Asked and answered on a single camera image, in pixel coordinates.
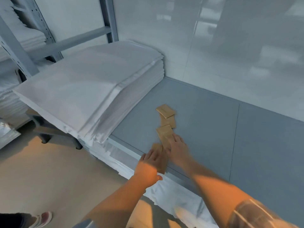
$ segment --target floor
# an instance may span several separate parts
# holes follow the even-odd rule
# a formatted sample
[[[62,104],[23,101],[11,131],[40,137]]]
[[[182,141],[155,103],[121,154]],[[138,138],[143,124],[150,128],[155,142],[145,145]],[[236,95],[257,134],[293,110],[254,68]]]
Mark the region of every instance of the floor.
[[[80,221],[126,179],[86,150],[66,139],[48,144],[29,123],[17,139],[0,150],[0,212],[40,214],[53,211],[46,228],[69,228]],[[142,197],[127,227],[185,227],[148,198]]]

